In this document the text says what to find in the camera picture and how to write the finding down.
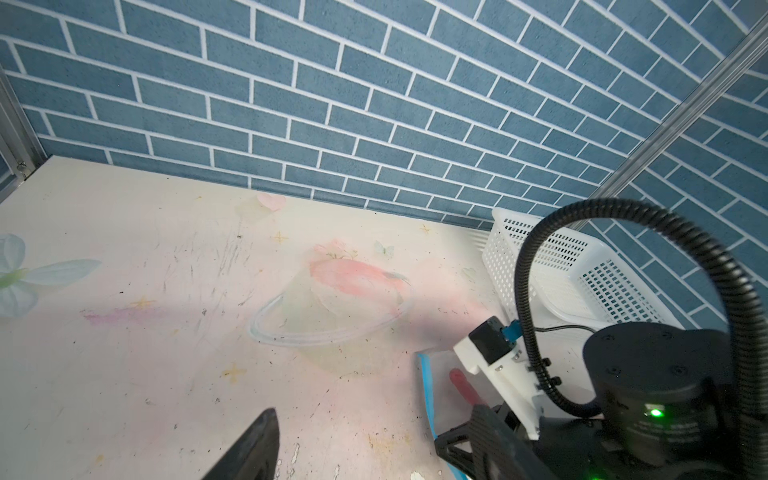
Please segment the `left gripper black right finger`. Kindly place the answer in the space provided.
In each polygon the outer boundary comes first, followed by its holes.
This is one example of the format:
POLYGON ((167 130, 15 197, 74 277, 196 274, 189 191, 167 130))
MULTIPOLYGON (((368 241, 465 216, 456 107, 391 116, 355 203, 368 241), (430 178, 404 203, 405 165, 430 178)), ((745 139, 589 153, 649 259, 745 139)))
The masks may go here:
POLYGON ((471 479, 556 479, 534 451, 486 405, 473 407, 468 442, 471 479))

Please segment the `clear zip top bag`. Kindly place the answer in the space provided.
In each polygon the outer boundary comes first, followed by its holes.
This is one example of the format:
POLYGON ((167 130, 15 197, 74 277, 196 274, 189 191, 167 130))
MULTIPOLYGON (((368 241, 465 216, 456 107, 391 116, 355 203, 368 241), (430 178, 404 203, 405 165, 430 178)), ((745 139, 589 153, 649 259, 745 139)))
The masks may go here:
POLYGON ((416 354, 421 371, 426 417, 432 440, 470 420, 472 404, 450 380, 450 372, 463 366, 452 350, 426 350, 416 354))

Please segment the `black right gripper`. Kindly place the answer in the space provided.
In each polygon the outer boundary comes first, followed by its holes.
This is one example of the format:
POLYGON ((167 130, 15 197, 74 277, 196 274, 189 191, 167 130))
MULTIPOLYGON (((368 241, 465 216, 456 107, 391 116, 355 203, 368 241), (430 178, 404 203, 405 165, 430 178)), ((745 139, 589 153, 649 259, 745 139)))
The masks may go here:
POLYGON ((544 423, 533 449, 558 478, 744 478, 726 333, 619 324, 582 356, 602 416, 544 423))

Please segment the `red toy chili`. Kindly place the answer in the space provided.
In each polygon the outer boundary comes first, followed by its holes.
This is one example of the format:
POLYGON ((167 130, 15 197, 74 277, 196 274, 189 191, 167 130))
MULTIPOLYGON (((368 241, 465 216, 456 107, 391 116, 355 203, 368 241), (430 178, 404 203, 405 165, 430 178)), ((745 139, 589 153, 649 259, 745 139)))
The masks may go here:
POLYGON ((471 406, 486 405, 485 400, 480 396, 462 370, 458 368, 451 369, 449 371, 449 380, 466 403, 471 406))

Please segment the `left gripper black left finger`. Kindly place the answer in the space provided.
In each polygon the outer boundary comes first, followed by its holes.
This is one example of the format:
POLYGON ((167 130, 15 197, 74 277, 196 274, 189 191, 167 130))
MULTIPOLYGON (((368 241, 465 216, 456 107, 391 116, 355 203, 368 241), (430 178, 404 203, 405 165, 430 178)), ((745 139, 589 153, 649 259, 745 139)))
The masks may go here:
POLYGON ((277 412, 265 409, 202 477, 203 480, 272 480, 280 450, 277 412))

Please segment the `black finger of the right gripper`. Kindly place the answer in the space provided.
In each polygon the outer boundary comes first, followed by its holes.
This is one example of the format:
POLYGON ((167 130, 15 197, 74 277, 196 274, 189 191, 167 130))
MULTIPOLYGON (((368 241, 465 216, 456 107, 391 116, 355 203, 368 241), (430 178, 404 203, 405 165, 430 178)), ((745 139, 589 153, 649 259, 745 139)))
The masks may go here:
MULTIPOLYGON (((520 425, 517 417, 510 413, 496 414, 516 435, 516 430, 520 425)), ((446 433, 440 434, 437 439, 434 440, 434 446, 438 457, 458 470, 467 479, 471 479, 468 476, 468 473, 469 468, 472 466, 471 449, 468 442, 469 421, 446 433)))

